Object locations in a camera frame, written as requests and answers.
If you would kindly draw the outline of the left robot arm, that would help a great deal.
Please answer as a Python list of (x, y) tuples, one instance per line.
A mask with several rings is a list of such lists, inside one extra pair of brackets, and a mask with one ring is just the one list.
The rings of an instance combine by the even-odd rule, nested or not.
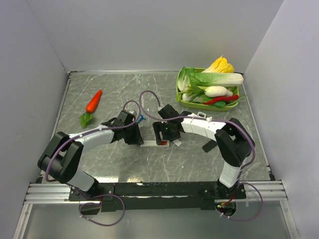
[(101, 190), (97, 179), (79, 169), (84, 152), (103, 144), (124, 140), (128, 145), (142, 145), (136, 112), (120, 111), (116, 118), (82, 133), (57, 132), (44, 150), (37, 166), (61, 184), (77, 188), (87, 200), (95, 199)]

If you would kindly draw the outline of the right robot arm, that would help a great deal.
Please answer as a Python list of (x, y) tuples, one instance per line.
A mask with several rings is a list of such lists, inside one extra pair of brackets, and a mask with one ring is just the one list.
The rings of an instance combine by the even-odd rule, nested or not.
[(255, 150), (255, 142), (236, 118), (215, 121), (206, 115), (189, 111), (178, 113), (171, 105), (159, 110), (160, 121), (153, 123), (157, 144), (174, 141), (181, 133), (193, 133), (210, 139), (224, 159), (222, 173), (216, 182), (217, 193), (229, 198), (239, 188), (243, 164)]

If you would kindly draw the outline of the white remote battery cover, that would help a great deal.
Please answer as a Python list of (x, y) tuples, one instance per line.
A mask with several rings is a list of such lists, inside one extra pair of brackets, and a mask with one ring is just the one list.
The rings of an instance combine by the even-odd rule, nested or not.
[(172, 141), (176, 146), (180, 146), (182, 142), (178, 139)]

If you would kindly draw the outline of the white remote control body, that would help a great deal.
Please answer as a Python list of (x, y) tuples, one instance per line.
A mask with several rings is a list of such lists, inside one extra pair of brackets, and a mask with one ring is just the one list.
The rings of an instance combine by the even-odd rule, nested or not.
[(156, 140), (144, 140), (144, 143), (140, 145), (140, 147), (169, 147), (168, 141), (167, 145), (161, 145), (161, 142), (157, 143)]

